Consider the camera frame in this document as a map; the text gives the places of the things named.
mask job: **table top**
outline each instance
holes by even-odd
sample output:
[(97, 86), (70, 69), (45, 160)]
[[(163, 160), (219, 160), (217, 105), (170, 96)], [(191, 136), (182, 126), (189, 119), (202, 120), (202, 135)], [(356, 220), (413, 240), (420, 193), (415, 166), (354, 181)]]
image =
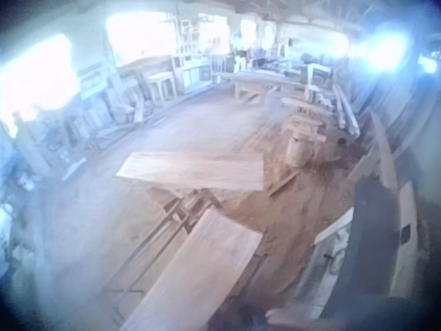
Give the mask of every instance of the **table top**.
[(133, 152), (116, 175), (177, 188), (262, 191), (263, 155)]

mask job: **lumber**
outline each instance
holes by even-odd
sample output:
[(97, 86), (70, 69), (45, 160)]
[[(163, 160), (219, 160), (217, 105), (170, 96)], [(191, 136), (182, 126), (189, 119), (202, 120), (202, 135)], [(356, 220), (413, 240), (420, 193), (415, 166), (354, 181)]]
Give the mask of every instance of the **lumber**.
[(398, 180), (395, 170), (395, 163), (389, 143), (387, 142), (386, 131), (381, 124), (380, 118), (375, 112), (371, 112), (373, 128), (375, 130), (378, 150), (380, 152), (380, 168), (382, 173), (382, 182), (385, 187), (390, 188), (396, 194), (398, 193)]
[(360, 128), (358, 127), (358, 123), (355, 115), (353, 114), (351, 104), (346, 99), (345, 94), (342, 91), (342, 88), (339, 85), (336, 85), (338, 94), (340, 95), (340, 100), (343, 104), (343, 109), (345, 110), (346, 116), (349, 121), (349, 133), (358, 138), (360, 136)]
[(345, 227), (346, 225), (352, 222), (353, 218), (353, 207), (345, 212), (337, 221), (333, 222), (330, 226), (324, 229), (322, 232), (317, 234), (316, 239), (314, 240), (314, 245), (317, 245), (321, 241), (324, 241), (326, 238), (330, 237), (339, 229)]
[(116, 175), (177, 188), (262, 191), (263, 155), (133, 152)]
[(392, 278), (390, 295), (392, 297), (411, 297), (418, 260), (418, 219), (415, 195), (412, 182), (406, 183), (400, 190), (400, 222), (401, 229), (409, 228), (407, 242), (401, 238), (398, 249), (395, 273)]
[[(410, 145), (415, 141), (416, 137), (421, 133), (422, 129), (424, 128), (424, 126), (426, 125), (427, 121), (430, 119), (430, 117), (434, 111), (436, 96), (437, 96), (436, 89), (432, 89), (431, 94), (429, 95), (429, 98), (427, 101), (427, 105), (425, 107), (423, 107), (423, 111), (421, 112), (420, 116), (416, 120), (416, 124), (414, 126), (412, 126), (410, 132), (408, 133), (408, 135), (406, 135), (406, 137), (404, 138), (401, 145), (398, 146), (393, 151), (393, 159), (394, 160), (398, 159), (401, 156), (401, 154), (407, 148), (409, 148)], [(365, 172), (367, 172), (366, 175), (372, 173), (372, 171), (375, 167), (375, 164), (380, 160), (380, 153), (378, 152), (378, 147), (376, 144), (371, 148), (371, 151), (372, 151), (372, 155), (369, 158), (369, 165), (366, 164), (365, 162), (362, 163), (363, 159), (361, 159), (360, 162), (357, 164), (357, 166), (354, 168), (354, 170), (357, 167), (360, 167), (360, 168), (363, 167), (365, 169)], [(353, 180), (358, 180), (360, 177), (357, 176), (357, 174), (354, 174), (352, 176), (352, 174), (354, 173), (354, 170), (349, 175), (349, 178), (352, 177)]]
[(332, 112), (330, 112), (322, 107), (319, 107), (317, 105), (311, 105), (310, 103), (307, 103), (307, 102), (299, 100), (299, 99), (285, 97), (285, 98), (282, 98), (281, 100), (282, 100), (282, 103), (284, 103), (285, 105), (302, 107), (304, 109), (312, 110), (313, 112), (317, 112), (318, 114), (322, 114), (322, 115), (326, 115), (326, 116), (332, 115)]
[(298, 82), (292, 81), (288, 78), (277, 77), (270, 74), (255, 74), (253, 72), (238, 72), (236, 74), (230, 72), (219, 72), (217, 73), (222, 79), (230, 79), (239, 82), (253, 82), (264, 84), (268, 86), (290, 86), (294, 88), (305, 88), (305, 85)]
[(335, 84), (332, 85), (332, 91), (334, 92), (334, 96), (337, 100), (337, 114), (338, 114), (338, 127), (340, 129), (344, 129), (346, 126), (345, 113), (343, 112), (342, 100), (340, 98), (340, 93), (338, 92), (337, 86)]
[(276, 193), (280, 192), (280, 190), (282, 190), (282, 188), (284, 188), (290, 181), (292, 181), (294, 178), (297, 177), (297, 175), (300, 174), (299, 172), (293, 172), (290, 175), (288, 175), (287, 177), (285, 177), (282, 181), (280, 181), (275, 188), (273, 188), (272, 190), (270, 190), (268, 192), (268, 197), (272, 197), (274, 196)]
[(378, 145), (375, 143), (369, 152), (359, 160), (348, 178), (352, 181), (358, 181), (363, 176), (368, 177), (379, 160)]
[(262, 234), (208, 209), (122, 331), (195, 331), (215, 313)]

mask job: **light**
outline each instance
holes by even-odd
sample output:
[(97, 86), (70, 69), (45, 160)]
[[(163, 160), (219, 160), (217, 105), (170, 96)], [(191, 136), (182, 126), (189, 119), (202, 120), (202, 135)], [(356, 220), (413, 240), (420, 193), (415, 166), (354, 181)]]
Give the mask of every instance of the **light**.
[(17, 133), (14, 112), (18, 112), (24, 121), (32, 121), (36, 117), (35, 106), (57, 110), (78, 93), (70, 47), (68, 38), (57, 34), (2, 67), (0, 118), (12, 138)]
[(394, 70), (404, 54), (406, 43), (406, 39), (399, 35), (381, 36), (372, 43), (367, 61), (376, 70)]
[(433, 74), (438, 66), (434, 59), (428, 59), (422, 55), (420, 55), (420, 58), (418, 59), (418, 64), (422, 65), (424, 71), (428, 74)]
[(367, 42), (361, 42), (360, 44), (358, 44), (357, 57), (361, 57), (363, 59), (366, 58), (368, 51), (369, 46), (367, 45)]

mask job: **wooden stool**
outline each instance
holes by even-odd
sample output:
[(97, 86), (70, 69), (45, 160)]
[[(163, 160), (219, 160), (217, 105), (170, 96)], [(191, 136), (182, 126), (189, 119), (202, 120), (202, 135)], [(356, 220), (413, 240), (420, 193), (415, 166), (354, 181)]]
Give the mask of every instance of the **wooden stool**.
[[(170, 80), (170, 84), (172, 85), (172, 93), (173, 98), (177, 98), (178, 95), (176, 93), (176, 84), (174, 82), (174, 76), (173, 72), (171, 71), (165, 71), (160, 72), (158, 74), (154, 74), (153, 76), (150, 76), (147, 78), (147, 86), (150, 91), (150, 95), (152, 96), (153, 104), (156, 106), (164, 106), (165, 105), (165, 97), (168, 98), (168, 92), (167, 89), (165, 89), (165, 97), (164, 97), (164, 91), (163, 91), (163, 82)], [(159, 99), (155, 97), (155, 87), (158, 90)]]

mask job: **sawdust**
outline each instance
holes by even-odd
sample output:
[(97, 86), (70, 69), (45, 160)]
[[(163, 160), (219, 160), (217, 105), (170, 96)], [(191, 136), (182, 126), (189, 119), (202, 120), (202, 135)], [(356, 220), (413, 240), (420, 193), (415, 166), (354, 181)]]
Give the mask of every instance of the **sawdust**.
[[(268, 137), (272, 147), (265, 151), (265, 191), (248, 194), (240, 203), (230, 199), (223, 204), (227, 216), (264, 234), (256, 253), (267, 254), (266, 261), (251, 283), (246, 272), (233, 290), (239, 293), (246, 285), (246, 301), (263, 309), (282, 303), (280, 291), (299, 275), (315, 236), (353, 205), (347, 156), (344, 161), (311, 162), (294, 169), (285, 164), (287, 137), (279, 132), (274, 130)], [(300, 174), (269, 198), (267, 191), (293, 171)]]

